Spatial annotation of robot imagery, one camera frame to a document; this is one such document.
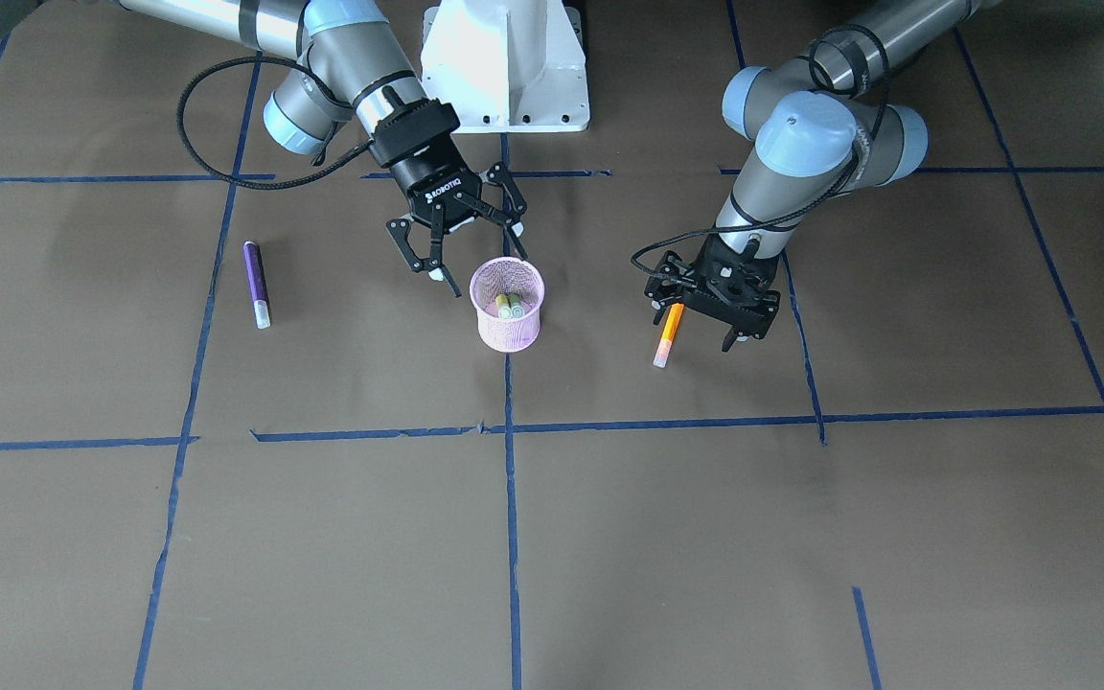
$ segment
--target pencil cup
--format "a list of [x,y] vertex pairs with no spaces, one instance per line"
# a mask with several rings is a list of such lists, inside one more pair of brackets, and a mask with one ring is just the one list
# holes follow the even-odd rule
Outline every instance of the pencil cup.
[[[497,297],[516,294],[521,316],[503,318]],[[540,333],[540,306],[543,305],[543,278],[521,258],[500,257],[485,262],[471,276],[471,302],[476,309],[479,338],[498,352],[526,349]]]

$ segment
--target black cable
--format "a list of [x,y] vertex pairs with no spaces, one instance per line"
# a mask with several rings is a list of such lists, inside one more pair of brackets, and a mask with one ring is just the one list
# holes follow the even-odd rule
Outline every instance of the black cable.
[[192,95],[193,91],[198,88],[199,84],[202,84],[203,79],[208,78],[209,76],[219,73],[219,71],[227,70],[229,67],[235,67],[240,65],[253,65],[253,64],[282,65],[290,67],[291,70],[297,70],[299,71],[299,73],[302,73],[304,75],[312,79],[312,83],[315,83],[316,86],[318,86],[318,89],[321,92],[321,95],[326,97],[326,99],[330,100],[333,105],[341,105],[341,106],[343,105],[341,100],[335,98],[335,93],[330,91],[330,87],[326,86],[323,79],[320,79],[318,75],[312,73],[312,70],[299,64],[298,62],[289,61],[289,59],[287,57],[272,57],[270,55],[251,55],[246,57],[234,57],[232,59],[232,61],[220,62],[220,64],[217,65],[212,65],[210,67],[206,67],[205,70],[202,70],[201,73],[199,73],[193,79],[190,79],[190,83],[187,85],[185,91],[181,92],[181,97],[178,98],[177,102],[177,131],[178,135],[181,136],[181,145],[185,146],[187,153],[189,153],[190,157],[193,158],[193,161],[199,163],[199,167],[201,167],[202,170],[205,170],[206,173],[211,174],[215,179],[223,180],[223,182],[227,182],[230,184],[236,184],[237,187],[242,187],[245,189],[258,189],[258,191],[261,192],[275,192],[278,191],[279,189],[293,189],[294,187],[301,187],[302,184],[309,184],[310,182],[316,182],[317,180],[326,176],[329,176],[333,171],[341,169],[341,167],[347,166],[347,163],[351,162],[353,158],[360,156],[360,153],[368,151],[369,146],[373,145],[372,139],[368,139],[362,141],[361,144],[357,144],[355,146],[353,146],[353,148],[349,149],[349,151],[339,157],[337,161],[335,161],[329,166],[326,166],[325,169],[322,170],[316,171],[315,174],[301,177],[298,179],[289,179],[286,180],[286,182],[253,182],[253,180],[248,180],[234,174],[229,174],[226,173],[226,171],[219,171],[214,169],[214,167],[211,167],[211,163],[205,160],[202,160],[202,156],[200,156],[199,152],[195,151],[195,149],[193,149],[193,145],[190,144],[190,136],[185,131],[187,102],[190,99],[190,95]]
[[842,33],[846,31],[853,31],[854,33],[867,36],[868,40],[871,40],[872,45],[875,45],[875,52],[880,54],[881,67],[884,70],[884,74],[881,77],[880,106],[878,106],[875,110],[875,121],[873,121],[871,126],[871,137],[874,140],[875,136],[880,134],[881,124],[884,121],[884,110],[889,109],[890,91],[892,91],[893,83],[893,74],[892,68],[890,68],[889,61],[889,51],[884,47],[884,43],[880,40],[880,36],[875,35],[875,32],[864,25],[837,25],[820,34],[819,39],[814,40],[814,42],[809,44],[809,47],[807,47],[807,62],[811,65],[809,70],[809,73],[811,74],[811,82],[815,83],[817,88],[820,88],[820,91],[837,93],[837,95],[849,96],[850,98],[860,95],[859,75],[854,73],[853,65],[850,66],[850,78],[851,82],[853,82],[853,86],[851,86],[850,91],[838,91],[838,88],[832,87],[832,84],[825,84],[824,82],[820,82],[819,76],[817,76],[817,71],[819,71],[820,74],[824,74],[825,70],[820,66],[819,62],[816,61],[816,52],[819,51],[820,45],[829,44],[832,45],[838,53],[841,53],[840,47],[837,47],[836,44],[829,43],[828,40],[825,39],[828,39],[829,35],[835,33]]

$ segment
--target brown paper floor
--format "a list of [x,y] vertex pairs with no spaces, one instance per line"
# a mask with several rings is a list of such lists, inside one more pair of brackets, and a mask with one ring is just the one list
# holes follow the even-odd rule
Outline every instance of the brown paper floor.
[[[43,6],[0,45],[0,689],[1104,687],[1095,4],[942,35],[893,83],[923,170],[809,215],[767,340],[688,314],[665,371],[628,255],[726,200],[731,75],[867,3],[588,3],[591,127],[456,136],[530,201],[509,358],[372,161],[201,174],[176,99],[244,49]],[[425,3],[380,6],[415,62]],[[280,76],[206,84],[199,148],[306,173]],[[460,284],[499,245],[452,236]]]

